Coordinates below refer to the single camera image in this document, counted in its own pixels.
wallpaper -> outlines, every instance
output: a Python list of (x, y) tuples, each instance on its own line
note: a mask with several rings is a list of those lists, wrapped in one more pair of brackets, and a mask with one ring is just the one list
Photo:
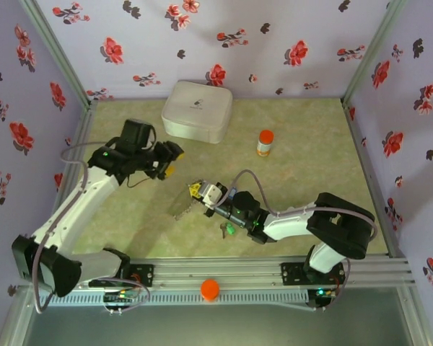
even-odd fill
[(341, 97), (388, 0), (37, 0), (90, 99)]
[(350, 106), (433, 329), (433, 0), (408, 2)]
[(0, 331), (20, 284), (12, 242), (48, 219), (81, 113), (22, 7), (0, 1)]

yellow component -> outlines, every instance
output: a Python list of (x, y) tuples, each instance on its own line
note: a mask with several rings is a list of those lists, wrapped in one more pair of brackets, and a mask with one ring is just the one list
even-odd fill
[(173, 172), (175, 172), (174, 166), (167, 167), (167, 169), (165, 170), (165, 177), (168, 178), (170, 175), (173, 174)]
[(201, 186), (202, 184), (200, 182), (196, 182), (189, 186), (189, 193), (191, 194), (191, 197), (200, 198), (199, 189)]

white box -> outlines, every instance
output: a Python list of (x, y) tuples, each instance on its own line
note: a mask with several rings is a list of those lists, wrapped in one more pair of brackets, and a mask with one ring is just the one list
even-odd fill
[(231, 109), (228, 89), (179, 81), (165, 103), (162, 120), (171, 136), (217, 144), (226, 133)]

orange cap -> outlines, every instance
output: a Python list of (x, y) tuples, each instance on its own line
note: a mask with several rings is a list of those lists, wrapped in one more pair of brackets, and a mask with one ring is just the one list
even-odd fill
[(206, 301), (214, 301), (219, 295), (218, 282), (212, 279), (205, 280), (201, 285), (201, 295)]
[(271, 144), (274, 139), (274, 133), (270, 130), (263, 130), (260, 132), (260, 137), (258, 139), (263, 144)]

